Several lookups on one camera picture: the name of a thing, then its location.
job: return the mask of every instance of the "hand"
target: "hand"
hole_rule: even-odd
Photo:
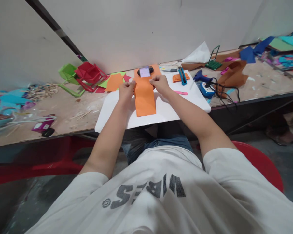
[[[155,76],[153,79],[150,80],[150,84],[153,85],[156,88],[156,90],[165,98],[167,97],[168,93],[172,90],[168,85],[166,76],[164,75]]]
[[[119,85],[119,102],[122,104],[129,104],[133,96],[133,89],[136,82],[125,82]]]

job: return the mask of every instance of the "white wall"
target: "white wall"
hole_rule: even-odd
[[[182,59],[203,41],[237,48],[262,0],[40,0],[106,73]]]
[[[293,0],[264,0],[242,44],[260,37],[281,36],[293,32]]]
[[[0,90],[63,82],[66,63],[81,61],[25,0],[0,0]]]

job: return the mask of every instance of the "orange paper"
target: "orange paper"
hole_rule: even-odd
[[[157,65],[157,63],[156,63],[156,64],[152,64],[152,65],[150,65],[150,67],[153,67],[153,69],[154,69],[154,72],[152,72],[152,74],[151,74],[151,77],[152,77],[152,78],[154,78],[154,77],[157,76],[157,75],[161,75],[161,74],[162,74],[162,73],[160,72],[160,68],[159,68],[159,66]],[[137,68],[137,69],[134,70],[134,77],[135,77],[135,78],[140,77],[140,76],[138,76],[138,73],[137,73],[138,70],[139,70],[139,68]]]
[[[185,73],[185,77],[187,80],[190,79],[190,77],[187,73]],[[179,82],[179,81],[181,81],[180,75],[179,74],[173,75],[173,83]]]
[[[151,77],[134,78],[134,101],[136,104],[137,117],[156,114],[153,85]]]
[[[107,82],[106,91],[116,91],[118,89],[118,86],[123,82],[123,76],[120,73],[111,75],[110,79]]]

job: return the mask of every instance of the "smartphone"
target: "smartphone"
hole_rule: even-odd
[[[149,77],[149,76],[151,76],[149,67],[141,67],[140,77]]]

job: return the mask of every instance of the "red chair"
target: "red chair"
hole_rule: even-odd
[[[78,174],[83,166],[72,161],[75,153],[94,143],[74,136],[31,143],[12,165],[0,166],[0,184],[38,176]]]
[[[278,169],[263,152],[243,142],[233,141],[233,144],[272,185],[274,185],[281,192],[284,191],[282,179]]]
[[[80,83],[80,85],[88,92],[94,92],[97,87],[93,89],[91,86],[93,86],[101,79],[107,78],[107,75],[97,65],[92,65],[89,62],[84,62],[81,64],[78,69],[75,70],[75,73],[79,77],[79,79],[76,79],[78,83]],[[83,81],[86,81],[92,85],[89,86]]]

